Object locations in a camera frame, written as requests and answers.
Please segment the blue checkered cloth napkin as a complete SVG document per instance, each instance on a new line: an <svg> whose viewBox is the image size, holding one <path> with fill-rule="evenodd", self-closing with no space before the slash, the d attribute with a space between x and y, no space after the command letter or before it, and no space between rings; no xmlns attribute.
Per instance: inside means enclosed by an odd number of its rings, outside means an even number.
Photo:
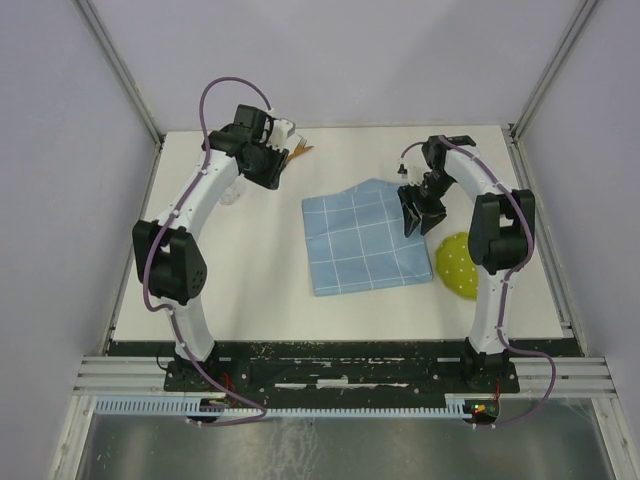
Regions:
<svg viewBox="0 0 640 480"><path fill-rule="evenodd" d="M423 237L404 235L399 185L368 179L301 202L311 283L317 297L429 283Z"/></svg>

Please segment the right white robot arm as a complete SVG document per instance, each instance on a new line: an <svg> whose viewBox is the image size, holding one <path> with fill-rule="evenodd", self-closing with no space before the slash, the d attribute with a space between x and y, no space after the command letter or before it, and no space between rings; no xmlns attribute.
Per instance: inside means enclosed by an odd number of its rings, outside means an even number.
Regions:
<svg viewBox="0 0 640 480"><path fill-rule="evenodd" d="M481 159L468 135L433 135L419 147L429 170L421 183L398 188L404 235L426 235L446 218L442 198L458 184L473 202L468 250L479 268L474 322L465 338L459 379L467 389L481 391L508 374L506 331L510 292L535 248L536 200L529 189L513 189Z"/></svg>

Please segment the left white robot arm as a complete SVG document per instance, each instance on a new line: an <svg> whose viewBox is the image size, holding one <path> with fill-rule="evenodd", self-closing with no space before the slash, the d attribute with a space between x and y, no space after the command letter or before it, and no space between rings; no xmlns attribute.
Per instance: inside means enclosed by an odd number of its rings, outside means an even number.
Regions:
<svg viewBox="0 0 640 480"><path fill-rule="evenodd" d="M205 130L202 154L180 193L155 219L139 220L132 230L143 302L151 312L165 311L176 354L191 361L187 379L209 390L221 378L210 359L215 340L200 299L208 267L198 245L203 227L223 194L241 176L275 190L289 156L287 142L295 124L259 108L240 105L234 120Z"/></svg>

